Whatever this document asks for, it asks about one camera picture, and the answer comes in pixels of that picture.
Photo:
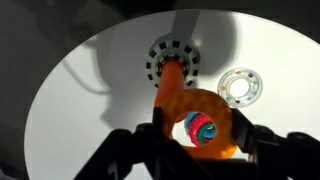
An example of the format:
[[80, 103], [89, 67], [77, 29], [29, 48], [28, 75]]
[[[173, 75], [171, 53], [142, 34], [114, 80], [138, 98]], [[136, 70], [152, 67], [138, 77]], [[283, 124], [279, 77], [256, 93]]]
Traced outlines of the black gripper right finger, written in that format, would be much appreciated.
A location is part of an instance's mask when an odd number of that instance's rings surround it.
[[255, 155], [255, 126], [237, 108], [232, 108], [232, 138], [243, 153]]

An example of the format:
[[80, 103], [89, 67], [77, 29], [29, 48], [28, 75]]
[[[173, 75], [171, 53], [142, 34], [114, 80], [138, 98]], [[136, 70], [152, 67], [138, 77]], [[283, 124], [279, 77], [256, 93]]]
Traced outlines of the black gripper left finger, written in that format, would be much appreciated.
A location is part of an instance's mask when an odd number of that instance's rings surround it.
[[162, 108], [161, 107], [153, 108], [152, 124], [156, 130], [158, 131], [162, 130]]

